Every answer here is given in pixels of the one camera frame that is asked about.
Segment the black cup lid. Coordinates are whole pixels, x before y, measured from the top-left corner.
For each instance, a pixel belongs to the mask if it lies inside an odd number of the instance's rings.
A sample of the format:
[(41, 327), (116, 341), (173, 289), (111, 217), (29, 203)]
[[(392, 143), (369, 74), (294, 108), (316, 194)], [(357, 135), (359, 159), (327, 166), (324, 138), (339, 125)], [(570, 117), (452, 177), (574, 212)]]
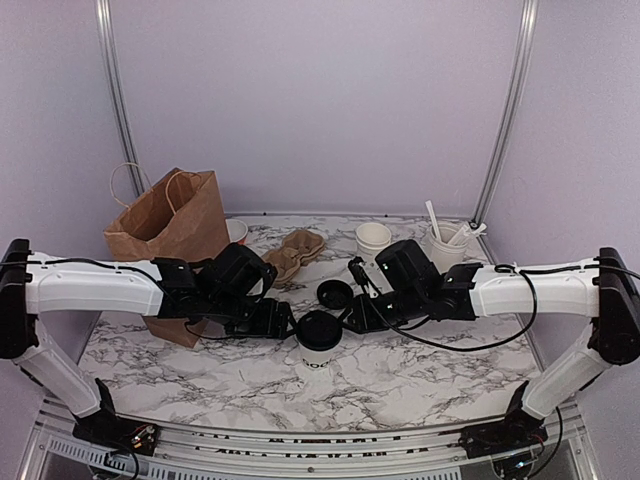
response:
[(313, 351), (328, 351), (336, 347), (343, 336), (342, 323), (330, 313), (314, 310), (305, 314), (296, 325), (298, 342)]

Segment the white paper coffee cup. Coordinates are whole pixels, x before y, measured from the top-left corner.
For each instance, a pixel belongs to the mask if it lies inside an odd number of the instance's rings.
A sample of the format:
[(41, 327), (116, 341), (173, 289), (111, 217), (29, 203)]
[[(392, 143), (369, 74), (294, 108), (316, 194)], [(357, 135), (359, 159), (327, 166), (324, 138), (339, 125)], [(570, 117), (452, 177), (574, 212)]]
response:
[(336, 351), (335, 348), (328, 350), (314, 350), (304, 346), (303, 344), (299, 345), (299, 349), (302, 364), (313, 371), (321, 371), (328, 368)]

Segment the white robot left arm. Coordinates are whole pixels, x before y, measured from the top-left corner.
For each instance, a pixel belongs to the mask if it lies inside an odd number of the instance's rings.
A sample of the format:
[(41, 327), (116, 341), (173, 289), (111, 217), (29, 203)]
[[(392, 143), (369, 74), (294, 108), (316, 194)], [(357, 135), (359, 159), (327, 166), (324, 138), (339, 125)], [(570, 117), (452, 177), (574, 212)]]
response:
[(211, 321), (227, 339), (280, 340), (295, 320), (288, 303), (267, 295), (276, 276), (274, 266), (238, 243), (196, 262), (101, 262), (34, 252), (28, 240), (16, 239), (1, 260), (1, 356), (65, 403), (76, 437), (149, 454), (158, 426), (120, 417), (108, 387), (69, 358), (39, 315), (108, 311), (188, 325)]

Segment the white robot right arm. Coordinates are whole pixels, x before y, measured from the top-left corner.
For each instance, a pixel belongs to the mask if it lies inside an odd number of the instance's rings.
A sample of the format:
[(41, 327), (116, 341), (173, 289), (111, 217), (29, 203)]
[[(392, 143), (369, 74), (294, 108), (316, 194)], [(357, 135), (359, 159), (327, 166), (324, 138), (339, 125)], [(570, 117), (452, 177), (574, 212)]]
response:
[(502, 314), (569, 314), (590, 319), (579, 338), (542, 374), (514, 393), (505, 416), (465, 429), (463, 438), (515, 448), (533, 436), (565, 399), (613, 366), (639, 357), (638, 274), (619, 253), (603, 248), (593, 259), (542, 267), (480, 262), (440, 272), (414, 240), (403, 240), (375, 258), (391, 290), (370, 296), (373, 284), (354, 258), (349, 271), (361, 288), (346, 318), (349, 330), (372, 333), (391, 329), (408, 337), (406, 324), (473, 321)]

